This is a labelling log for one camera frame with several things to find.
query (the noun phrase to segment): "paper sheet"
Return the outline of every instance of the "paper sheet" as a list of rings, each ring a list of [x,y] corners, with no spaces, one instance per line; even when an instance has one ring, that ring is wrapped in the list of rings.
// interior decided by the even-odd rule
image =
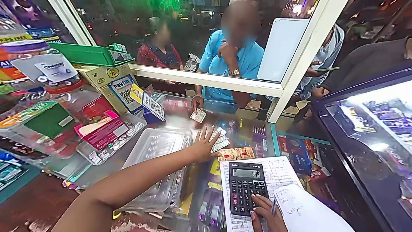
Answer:
[[[253,232],[252,220],[250,217],[232,215],[230,213],[230,189],[228,188],[229,162],[262,164],[266,187],[271,201],[274,199],[275,189],[281,186],[294,183],[303,189],[302,184],[297,178],[297,175],[286,156],[221,162],[220,173],[222,174],[223,200],[225,204],[226,226],[227,231],[229,232]]]
[[[354,232],[341,216],[297,185],[280,187],[275,194],[289,232],[306,231],[308,225],[316,232]]]

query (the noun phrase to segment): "wristwatch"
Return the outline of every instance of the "wristwatch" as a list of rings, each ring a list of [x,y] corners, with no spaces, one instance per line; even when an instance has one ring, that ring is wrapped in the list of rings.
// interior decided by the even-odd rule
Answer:
[[[236,76],[236,75],[239,75],[239,74],[240,74],[239,69],[235,69],[235,70],[229,72],[229,76]]]

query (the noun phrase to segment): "calculator display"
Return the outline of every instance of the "calculator display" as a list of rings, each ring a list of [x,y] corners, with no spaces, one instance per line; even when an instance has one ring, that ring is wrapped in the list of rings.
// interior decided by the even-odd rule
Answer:
[[[260,178],[260,171],[246,170],[246,169],[233,169],[233,176]]]

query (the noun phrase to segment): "hand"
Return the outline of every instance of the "hand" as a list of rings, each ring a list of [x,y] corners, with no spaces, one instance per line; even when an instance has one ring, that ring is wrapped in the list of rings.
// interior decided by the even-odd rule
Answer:
[[[225,39],[222,39],[221,41],[223,44],[221,44],[218,49],[218,57],[223,57],[227,64],[232,64],[234,62],[237,64],[236,56],[238,48],[227,43]]]
[[[197,108],[199,107],[201,110],[203,110],[203,102],[204,102],[204,99],[203,99],[203,97],[201,97],[201,96],[195,96],[193,99],[192,99],[192,102],[191,102],[191,104],[192,104],[192,109],[193,109],[193,111],[194,111],[194,113],[197,115]]]
[[[263,232],[258,215],[266,219],[267,226],[270,232],[288,232],[285,222],[283,221],[282,213],[278,206],[276,206],[276,213],[271,213],[273,202],[268,198],[260,195],[252,194],[252,200],[259,206],[250,211],[252,219],[253,230],[255,232]]]
[[[312,63],[310,64],[310,66],[320,65],[320,64],[322,64],[322,63],[323,63],[323,61],[314,61],[314,62],[312,62]],[[305,76],[307,76],[307,77],[319,77],[319,76],[325,74],[326,72],[327,72],[327,71],[322,71],[322,72],[315,71],[313,68],[309,67],[309,68],[306,70]]]
[[[324,87],[315,87],[312,89],[312,96],[314,97],[323,97],[328,93],[330,93],[330,91]]]
[[[199,131],[197,133],[195,142],[191,146],[195,154],[195,162],[201,163],[201,162],[208,161],[211,158],[216,158],[218,156],[221,156],[221,154],[218,152],[213,152],[212,154],[210,153],[210,150],[212,149],[213,145],[216,143],[216,141],[220,137],[220,132],[219,132],[212,139],[212,141],[209,142],[210,137],[212,137],[212,133],[214,129],[215,129],[215,126],[212,126],[212,130],[209,131],[209,133],[206,135],[207,126],[205,126],[205,129],[202,132]]]

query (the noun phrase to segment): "blue shirt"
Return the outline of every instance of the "blue shirt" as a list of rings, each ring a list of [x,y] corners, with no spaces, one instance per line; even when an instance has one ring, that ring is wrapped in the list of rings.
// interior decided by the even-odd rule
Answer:
[[[203,72],[224,76],[229,75],[229,66],[222,57],[219,58],[217,56],[218,49],[223,43],[221,42],[222,39],[224,39],[222,30],[215,31],[211,34],[199,64],[199,69]],[[239,72],[242,75],[242,78],[257,78],[263,53],[263,48],[261,48],[256,42],[250,46],[238,50],[237,64],[239,65]],[[202,95],[204,99],[208,100],[236,103],[233,99],[231,90],[204,86]]]

